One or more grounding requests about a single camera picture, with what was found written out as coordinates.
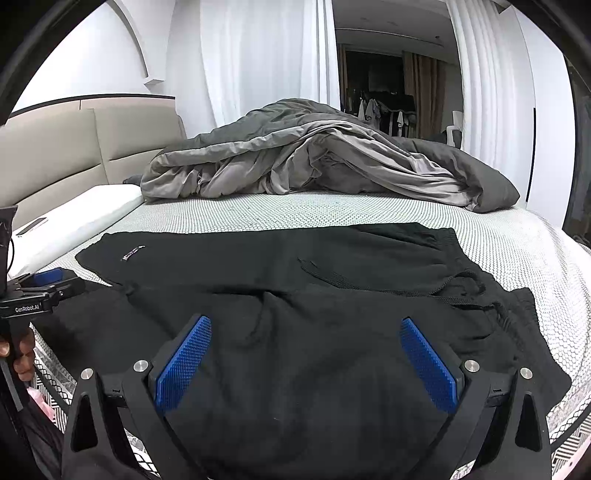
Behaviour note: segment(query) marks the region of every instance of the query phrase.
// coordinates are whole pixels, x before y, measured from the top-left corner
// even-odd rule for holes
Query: beige upholstered headboard
[[[185,138],[173,98],[79,98],[34,108],[0,127],[0,207],[18,205],[13,227],[89,188],[140,174]]]

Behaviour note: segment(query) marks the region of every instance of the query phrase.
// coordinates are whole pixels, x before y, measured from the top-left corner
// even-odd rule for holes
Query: gray comforter
[[[147,198],[295,190],[396,192],[490,212],[519,199],[500,172],[453,147],[390,137],[310,100],[254,110],[160,152],[141,180]]]

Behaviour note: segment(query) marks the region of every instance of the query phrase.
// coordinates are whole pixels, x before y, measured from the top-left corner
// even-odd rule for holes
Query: metal screw
[[[476,360],[466,360],[464,362],[464,368],[469,372],[476,373],[480,370],[480,365],[478,365]]]
[[[90,377],[92,377],[92,375],[94,374],[94,370],[91,368],[85,368],[82,373],[80,374],[80,376],[82,377],[82,380],[88,380]]]
[[[521,370],[519,370],[519,373],[526,380],[530,380],[531,377],[534,376],[534,374],[531,372],[531,370],[529,368],[527,368],[527,367],[523,367]]]
[[[134,370],[136,372],[145,372],[146,369],[148,368],[149,363],[146,360],[138,360],[136,363],[134,363]]]

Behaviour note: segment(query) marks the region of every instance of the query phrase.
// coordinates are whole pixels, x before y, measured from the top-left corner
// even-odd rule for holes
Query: patterned mattress cover
[[[206,233],[398,222],[453,228],[466,255],[491,273],[503,288],[531,289],[540,330],[552,355],[573,380],[571,389],[547,417],[551,441],[559,438],[591,403],[591,254],[531,212],[513,207],[478,214],[379,194],[259,194],[146,203],[105,232]],[[82,278],[104,283],[74,258],[101,236],[88,240],[44,270],[65,267]],[[62,390],[61,396],[71,398],[76,383],[70,373],[77,377],[79,372],[66,372],[40,337],[37,353],[38,366],[49,373],[52,383]],[[143,450],[141,442],[131,440]]]

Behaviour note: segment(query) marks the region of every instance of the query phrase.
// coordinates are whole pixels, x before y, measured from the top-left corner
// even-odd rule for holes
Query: pink plastic bag
[[[31,398],[35,400],[35,403],[39,405],[39,408],[42,409],[43,413],[47,415],[47,418],[53,421],[53,418],[56,416],[56,412],[46,403],[42,393],[39,390],[31,387],[27,388],[27,391],[29,392]]]

